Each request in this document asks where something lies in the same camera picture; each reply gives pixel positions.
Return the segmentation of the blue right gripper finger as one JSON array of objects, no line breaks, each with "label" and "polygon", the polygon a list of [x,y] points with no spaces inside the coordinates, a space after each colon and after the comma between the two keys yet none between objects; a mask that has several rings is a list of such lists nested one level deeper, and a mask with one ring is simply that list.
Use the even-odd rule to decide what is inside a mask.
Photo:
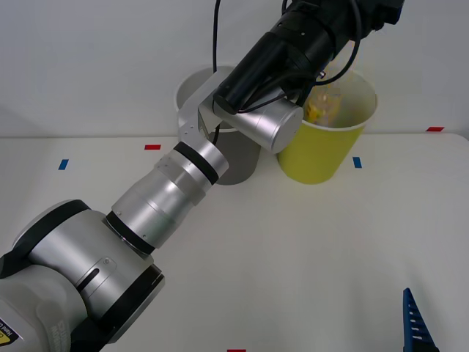
[{"label": "blue right gripper finger", "polygon": [[439,352],[410,288],[403,291],[404,352]]}]

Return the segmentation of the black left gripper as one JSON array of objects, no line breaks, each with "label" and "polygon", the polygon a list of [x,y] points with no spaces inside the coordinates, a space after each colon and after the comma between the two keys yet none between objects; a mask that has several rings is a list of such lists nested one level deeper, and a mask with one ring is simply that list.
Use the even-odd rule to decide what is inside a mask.
[{"label": "black left gripper", "polygon": [[349,41],[362,40],[399,17],[404,0],[332,1],[331,39],[333,48],[341,50]]}]

